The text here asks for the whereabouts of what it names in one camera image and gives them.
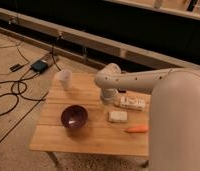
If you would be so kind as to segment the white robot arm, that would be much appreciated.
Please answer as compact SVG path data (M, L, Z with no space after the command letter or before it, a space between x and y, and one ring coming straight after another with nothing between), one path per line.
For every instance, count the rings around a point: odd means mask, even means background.
M95 75L95 84L103 99L115 89L151 96L149 171L200 171L200 69L123 74L111 63Z

